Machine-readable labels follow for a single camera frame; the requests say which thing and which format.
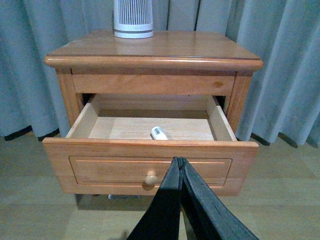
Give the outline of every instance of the nightstand leg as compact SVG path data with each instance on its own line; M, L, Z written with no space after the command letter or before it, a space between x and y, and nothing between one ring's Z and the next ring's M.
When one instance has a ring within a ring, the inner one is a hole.
M57 68L55 71L58 76L66 114L71 127L75 123L84 106L83 97L81 93L76 93L75 91L70 68Z
M228 102L228 105L226 105L226 118L234 133L237 131L242 110L246 102L252 74L252 72L237 72L234 78L231 96L226 99L226 103Z

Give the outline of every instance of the floor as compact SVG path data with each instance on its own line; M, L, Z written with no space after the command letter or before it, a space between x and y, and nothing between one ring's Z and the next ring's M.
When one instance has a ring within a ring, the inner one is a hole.
M220 199L261 240L319 240L319 163L319 149L278 139L260 146L239 196ZM41 142L0 138L1 240L125 240L151 200L86 195L77 206L62 193Z

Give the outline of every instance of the nightstand top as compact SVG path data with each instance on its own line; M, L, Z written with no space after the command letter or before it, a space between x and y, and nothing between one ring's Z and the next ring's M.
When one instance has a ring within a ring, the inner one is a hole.
M220 33L200 31L156 31L153 37L126 39L109 30L96 30L48 56L260 59Z
M153 37L126 39L96 30L49 53L55 68L194 69L256 71L260 58L217 32L156 31Z

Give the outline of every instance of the open drawer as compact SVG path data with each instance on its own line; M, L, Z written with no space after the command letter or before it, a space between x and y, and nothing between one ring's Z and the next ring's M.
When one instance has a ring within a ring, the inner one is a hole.
M153 140L160 126L168 140ZM66 138L44 148L64 192L154 195L173 157L185 157L218 195L237 195L258 145L239 142L206 95L96 94Z

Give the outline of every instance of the drawer knob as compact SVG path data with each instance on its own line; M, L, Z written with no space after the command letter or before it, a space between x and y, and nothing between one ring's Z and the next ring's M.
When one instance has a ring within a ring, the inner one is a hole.
M148 171L144 179L144 183L148 186L154 186L158 182L155 171Z

